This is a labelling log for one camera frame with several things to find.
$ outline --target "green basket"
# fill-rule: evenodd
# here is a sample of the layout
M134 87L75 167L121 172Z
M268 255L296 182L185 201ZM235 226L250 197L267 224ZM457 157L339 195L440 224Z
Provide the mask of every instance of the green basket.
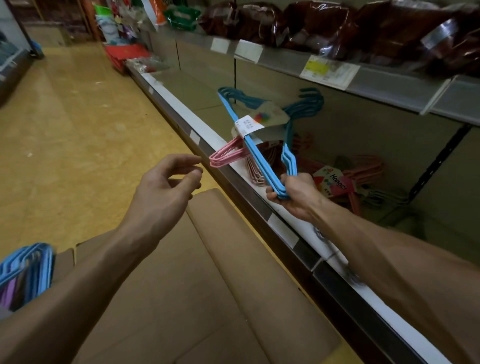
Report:
M202 12L188 6L175 6L163 12L173 28L194 31L197 27L197 19Z
M100 5L93 5L95 8L95 12L97 15L112 15L112 10L110 8L107 8L105 6L100 6Z

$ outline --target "hand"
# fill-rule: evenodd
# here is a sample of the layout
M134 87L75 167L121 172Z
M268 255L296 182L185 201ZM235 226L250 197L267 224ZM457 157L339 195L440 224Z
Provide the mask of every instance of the hand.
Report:
M310 223L313 223L311 206L326 199L313 182L308 173L299 173L298 176L287 176L282 174L280 180L285 185L290 199L281 200L278 198L271 186L266 189L267 198L279 205L282 205L290 214Z
M145 258L177 224L192 192L202 185L201 162L191 154L169 154L145 173L117 231ZM170 178L184 174L182 179Z

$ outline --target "bundle of blue hangers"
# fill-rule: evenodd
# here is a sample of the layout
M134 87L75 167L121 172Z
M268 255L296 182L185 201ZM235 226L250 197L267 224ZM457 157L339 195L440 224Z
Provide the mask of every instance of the bundle of blue hangers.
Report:
M299 97L302 100L283 108L283 111L290 117L290 120L285 126L285 140L280 159L287 168L287 174L290 176L295 176L297 174L297 161L295 156L290 151L293 139L293 120L314 116L322 109L324 105L324 97L318 89L310 87L302 88L300 91L302 94L300 94ZM222 87L218 89L218 95L227 108L227 111L232 117L233 121L237 121L239 118L229 103L230 99L240 101L250 109L257 109L260 107L260 105L267 101L261 98L247 96L242 91L232 87ZM285 186L274 174L272 167L270 167L262 153L260 153L252 138L250 138L249 135L246 135L243 140L246 147L250 150L253 159L257 163L258 168L265 176L268 184L272 186L273 190L278 194L278 198L287 199L288 194L285 190Z
M53 251L47 243L24 246L10 254L0 264L0 289L6 290L9 282L18 279L19 275L25 271L24 304L27 304L50 287L52 264Z

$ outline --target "pink label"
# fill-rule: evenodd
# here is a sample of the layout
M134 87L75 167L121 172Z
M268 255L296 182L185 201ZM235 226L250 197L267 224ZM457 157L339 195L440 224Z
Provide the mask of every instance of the pink label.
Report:
M341 170L325 166L313 174L317 189L328 198L355 192L355 183L345 177Z

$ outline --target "floor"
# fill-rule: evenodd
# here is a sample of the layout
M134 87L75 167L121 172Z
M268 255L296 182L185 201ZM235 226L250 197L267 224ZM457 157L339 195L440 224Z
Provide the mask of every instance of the floor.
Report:
M44 49L0 109L0 260L44 241L61 252L117 226L142 174L190 153L98 44ZM219 188L207 173L200 191ZM345 343L324 364L361 363Z

